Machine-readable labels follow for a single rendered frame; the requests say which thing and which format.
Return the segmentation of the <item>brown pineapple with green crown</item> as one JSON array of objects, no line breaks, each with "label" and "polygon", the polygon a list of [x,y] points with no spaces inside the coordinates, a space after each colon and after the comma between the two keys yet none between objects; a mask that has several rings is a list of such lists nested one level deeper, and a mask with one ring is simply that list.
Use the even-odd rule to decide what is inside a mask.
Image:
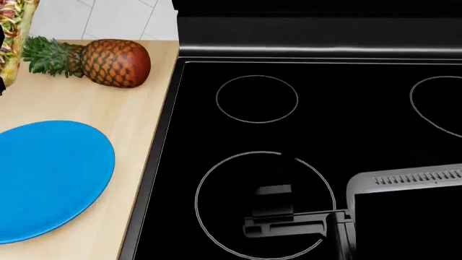
[{"label": "brown pineapple with green crown", "polygon": [[117,88],[142,85],[151,71],[148,51],[132,40],[99,39],[73,45],[29,37],[22,52],[30,73],[87,77],[92,82]]}]

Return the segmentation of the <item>blue round plate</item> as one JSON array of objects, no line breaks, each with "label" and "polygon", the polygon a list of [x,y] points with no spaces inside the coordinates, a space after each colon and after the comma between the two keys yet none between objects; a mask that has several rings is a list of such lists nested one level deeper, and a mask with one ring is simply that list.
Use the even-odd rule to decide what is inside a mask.
[{"label": "blue round plate", "polygon": [[109,184],[115,158],[106,135],[85,123],[41,121],[0,133],[0,244],[84,212]]}]

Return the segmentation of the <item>hot dog with toppings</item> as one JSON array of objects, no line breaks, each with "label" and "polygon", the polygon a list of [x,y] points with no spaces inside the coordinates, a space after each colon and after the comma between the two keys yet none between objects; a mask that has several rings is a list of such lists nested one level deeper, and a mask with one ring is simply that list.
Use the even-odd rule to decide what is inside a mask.
[{"label": "hot dog with toppings", "polygon": [[17,78],[25,41],[40,0],[0,0],[0,25],[4,40],[0,47],[0,77],[5,88]]}]

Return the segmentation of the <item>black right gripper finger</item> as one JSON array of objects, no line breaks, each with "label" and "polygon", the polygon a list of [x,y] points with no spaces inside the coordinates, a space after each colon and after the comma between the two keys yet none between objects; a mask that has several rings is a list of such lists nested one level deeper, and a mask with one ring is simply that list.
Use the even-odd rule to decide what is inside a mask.
[{"label": "black right gripper finger", "polygon": [[293,168],[283,155],[258,153],[253,173],[252,216],[255,218],[293,214]]}]

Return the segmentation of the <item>black glass stove cooktop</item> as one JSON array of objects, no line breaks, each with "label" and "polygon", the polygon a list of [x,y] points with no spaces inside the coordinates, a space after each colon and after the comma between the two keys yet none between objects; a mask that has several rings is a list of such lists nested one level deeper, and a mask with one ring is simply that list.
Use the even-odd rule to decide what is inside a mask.
[{"label": "black glass stove cooktop", "polygon": [[244,156],[359,173],[462,164],[462,0],[172,0],[179,53],[118,260],[243,253]]}]

